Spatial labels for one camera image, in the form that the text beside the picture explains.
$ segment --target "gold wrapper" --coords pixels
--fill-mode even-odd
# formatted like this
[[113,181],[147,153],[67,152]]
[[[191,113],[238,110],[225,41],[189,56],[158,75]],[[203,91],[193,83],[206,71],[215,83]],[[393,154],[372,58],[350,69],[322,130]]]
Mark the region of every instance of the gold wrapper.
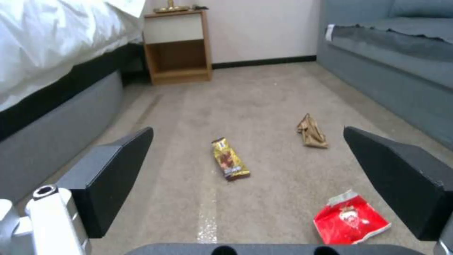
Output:
[[234,152],[224,137],[213,141],[212,147],[214,147],[214,157],[216,158],[217,163],[219,163],[223,175],[227,180],[233,181],[235,179],[250,176],[250,171],[244,163],[242,163],[240,158],[236,155],[236,152]]
[[329,147],[326,136],[321,132],[318,123],[307,113],[297,125],[297,132],[302,134],[305,146],[325,148]]

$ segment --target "bed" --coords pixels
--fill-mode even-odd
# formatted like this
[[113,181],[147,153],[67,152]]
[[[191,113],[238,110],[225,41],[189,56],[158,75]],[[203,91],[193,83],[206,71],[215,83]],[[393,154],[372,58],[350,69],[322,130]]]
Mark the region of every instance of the bed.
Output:
[[101,134],[145,0],[0,2],[0,197],[18,202]]

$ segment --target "gray upholstered bed base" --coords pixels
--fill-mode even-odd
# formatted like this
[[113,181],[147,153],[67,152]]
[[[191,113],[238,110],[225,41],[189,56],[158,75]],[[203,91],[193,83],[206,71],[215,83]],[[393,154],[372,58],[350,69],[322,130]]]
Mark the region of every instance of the gray upholstered bed base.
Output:
[[453,150],[453,90],[326,43],[328,24],[385,17],[391,0],[323,0],[318,62],[349,85]]
[[122,92],[117,71],[2,141],[0,198],[19,201],[91,143],[118,112]]

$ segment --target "nightstand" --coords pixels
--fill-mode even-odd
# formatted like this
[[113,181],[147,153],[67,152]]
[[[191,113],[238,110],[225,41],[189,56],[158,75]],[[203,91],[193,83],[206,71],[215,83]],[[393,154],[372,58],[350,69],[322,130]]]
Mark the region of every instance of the nightstand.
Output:
[[144,40],[153,84],[211,80],[205,11],[146,15]]

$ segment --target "floor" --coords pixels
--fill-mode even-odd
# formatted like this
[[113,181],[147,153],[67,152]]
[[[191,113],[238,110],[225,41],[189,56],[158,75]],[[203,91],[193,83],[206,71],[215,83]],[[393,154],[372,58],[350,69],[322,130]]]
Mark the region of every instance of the floor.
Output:
[[[327,150],[304,147],[295,127],[306,114]],[[145,126],[154,141],[137,182],[94,255],[124,254],[160,242],[321,243],[313,217],[353,189],[392,227],[368,244],[426,254],[372,188],[342,138],[344,126],[419,145],[453,166],[453,152],[348,86],[316,63],[215,70],[212,82],[125,88],[121,113],[95,144]],[[251,177],[227,182],[211,141],[225,136]]]

